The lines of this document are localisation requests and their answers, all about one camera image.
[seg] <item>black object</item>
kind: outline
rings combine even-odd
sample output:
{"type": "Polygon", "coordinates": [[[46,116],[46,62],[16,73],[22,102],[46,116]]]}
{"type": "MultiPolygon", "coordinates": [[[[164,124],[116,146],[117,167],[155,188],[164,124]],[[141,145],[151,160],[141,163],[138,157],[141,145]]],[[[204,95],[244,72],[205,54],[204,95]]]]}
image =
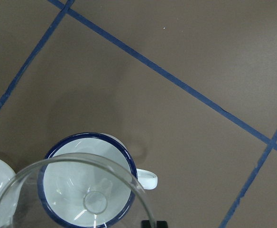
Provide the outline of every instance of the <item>black object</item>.
{"type": "MultiPolygon", "coordinates": [[[[141,228],[151,228],[149,220],[143,220],[141,228]]],[[[168,228],[168,223],[166,221],[157,221],[157,228],[168,228]]]]}

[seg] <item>white handle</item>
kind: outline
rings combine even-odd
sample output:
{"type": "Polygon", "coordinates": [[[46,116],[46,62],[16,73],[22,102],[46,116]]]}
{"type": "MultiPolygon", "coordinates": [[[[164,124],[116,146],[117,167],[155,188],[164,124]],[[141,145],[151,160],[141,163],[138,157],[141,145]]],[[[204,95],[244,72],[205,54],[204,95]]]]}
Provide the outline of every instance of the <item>white handle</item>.
{"type": "Polygon", "coordinates": [[[146,190],[155,189],[157,186],[157,175],[147,171],[137,169],[138,172],[138,181],[146,190]]]}

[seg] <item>blue rim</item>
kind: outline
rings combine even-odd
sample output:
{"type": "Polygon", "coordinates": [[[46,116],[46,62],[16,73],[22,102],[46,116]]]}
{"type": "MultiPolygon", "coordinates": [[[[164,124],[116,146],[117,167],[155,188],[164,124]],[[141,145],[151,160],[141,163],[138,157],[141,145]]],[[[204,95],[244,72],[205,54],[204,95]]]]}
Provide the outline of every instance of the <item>blue rim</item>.
{"type": "MultiPolygon", "coordinates": [[[[62,148],[64,145],[66,145],[67,143],[70,143],[74,140],[77,139],[82,139],[82,138],[95,138],[95,139],[101,139],[103,141],[106,141],[110,144],[112,144],[113,146],[115,146],[125,157],[125,159],[128,162],[128,165],[130,167],[130,171],[131,174],[133,176],[135,176],[136,178],[138,178],[138,173],[136,170],[136,166],[135,163],[131,157],[131,155],[128,153],[128,151],[126,150],[126,148],[124,146],[122,146],[118,141],[112,139],[109,136],[106,136],[104,134],[101,133],[79,133],[79,134],[74,134],[71,136],[68,136],[66,138],[64,138],[63,140],[61,140],[60,142],[58,142],[55,146],[53,146],[50,151],[46,154],[45,159],[48,158],[52,158],[55,153],[62,148]]],[[[47,200],[46,200],[46,196],[45,196],[45,192],[44,192],[44,185],[43,185],[43,180],[44,180],[44,173],[46,170],[47,165],[45,165],[41,170],[40,173],[38,175],[38,196],[41,200],[41,203],[43,205],[43,208],[45,209],[46,213],[49,215],[49,217],[54,220],[56,223],[58,223],[59,225],[66,227],[66,228],[88,228],[88,227],[80,227],[80,226],[76,226],[74,224],[71,224],[65,220],[63,220],[62,218],[60,218],[50,207],[50,205],[48,204],[47,200]]],[[[129,199],[125,205],[125,207],[120,211],[120,213],[114,217],[113,219],[111,219],[110,221],[106,222],[106,225],[101,224],[98,225],[97,228],[105,228],[106,226],[112,226],[113,224],[117,223],[118,221],[120,221],[128,212],[128,210],[130,209],[133,201],[135,198],[135,194],[131,191],[129,199]]]]}

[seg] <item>clear glass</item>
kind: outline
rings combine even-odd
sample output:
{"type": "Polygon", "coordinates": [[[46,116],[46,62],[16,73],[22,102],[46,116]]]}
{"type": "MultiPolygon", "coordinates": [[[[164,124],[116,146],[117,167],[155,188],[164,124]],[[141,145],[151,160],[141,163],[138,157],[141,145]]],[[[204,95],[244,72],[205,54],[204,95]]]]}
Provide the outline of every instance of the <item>clear glass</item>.
{"type": "Polygon", "coordinates": [[[21,170],[0,194],[0,228],[135,228],[156,223],[147,195],[104,157],[68,153],[21,170]]]}

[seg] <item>white mug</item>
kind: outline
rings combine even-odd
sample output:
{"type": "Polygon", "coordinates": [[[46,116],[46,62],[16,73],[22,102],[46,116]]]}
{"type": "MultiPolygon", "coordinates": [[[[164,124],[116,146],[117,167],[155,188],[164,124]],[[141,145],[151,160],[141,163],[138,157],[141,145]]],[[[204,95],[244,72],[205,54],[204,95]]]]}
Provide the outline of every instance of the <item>white mug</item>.
{"type": "MultiPolygon", "coordinates": [[[[149,171],[136,169],[135,163],[126,147],[117,138],[103,133],[80,133],[71,135],[57,143],[47,153],[46,159],[67,153],[89,153],[112,160],[128,170],[144,189],[151,190],[157,186],[157,176],[149,171]]],[[[72,164],[50,164],[43,170],[40,199],[49,216],[64,227],[93,227],[87,218],[99,216],[106,227],[113,225],[128,212],[134,194],[128,188],[119,187],[118,179],[111,178],[97,167],[72,164]],[[61,178],[53,176],[60,173],[61,178]],[[68,176],[74,180],[68,182],[68,176]],[[67,192],[67,198],[73,201],[73,208],[66,213],[68,200],[62,202],[57,191],[67,192]]]]}

